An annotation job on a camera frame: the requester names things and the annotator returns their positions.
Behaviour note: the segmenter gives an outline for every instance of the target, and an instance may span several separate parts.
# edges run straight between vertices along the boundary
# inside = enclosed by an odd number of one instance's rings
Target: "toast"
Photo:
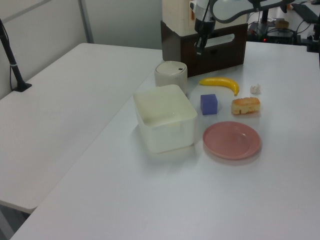
[[[251,114],[260,110],[260,101],[256,97],[238,98],[232,101],[231,112],[234,115]]]

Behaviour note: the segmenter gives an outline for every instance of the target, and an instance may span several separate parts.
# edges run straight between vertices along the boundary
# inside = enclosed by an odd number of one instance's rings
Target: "wall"
[[[80,43],[86,43],[78,0],[51,0],[8,22],[4,27],[26,82]],[[10,65],[0,44],[0,99],[11,92]],[[16,84],[12,74],[13,87]]]
[[[82,0],[95,44],[161,49],[161,0]]]

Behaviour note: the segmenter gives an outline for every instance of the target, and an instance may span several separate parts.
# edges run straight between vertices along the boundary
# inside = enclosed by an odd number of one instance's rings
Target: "desk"
[[[240,98],[261,84],[260,114],[233,116],[230,89],[198,85],[218,75],[238,82]],[[131,97],[12,240],[318,239],[318,54],[248,42],[243,65],[188,82],[198,113],[194,145],[149,153]],[[151,72],[138,91],[153,87]],[[209,93],[217,96],[218,114],[203,116],[200,95]],[[241,161],[208,153],[202,134],[220,121],[254,128],[261,151]]]
[[[0,101],[0,204],[31,213],[161,62],[153,49],[80,44]]]

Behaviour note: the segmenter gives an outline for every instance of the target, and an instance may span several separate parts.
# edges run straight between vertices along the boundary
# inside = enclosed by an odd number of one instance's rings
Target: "cup lid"
[[[155,70],[160,74],[176,75],[182,73],[187,68],[183,62],[165,61],[161,63]]]

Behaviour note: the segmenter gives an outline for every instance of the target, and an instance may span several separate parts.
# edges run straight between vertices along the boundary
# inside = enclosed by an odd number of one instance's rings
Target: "banana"
[[[233,91],[234,96],[237,96],[239,93],[238,84],[234,80],[227,78],[227,77],[222,77],[222,76],[206,77],[206,78],[200,80],[199,84],[205,85],[205,86],[227,87]]]

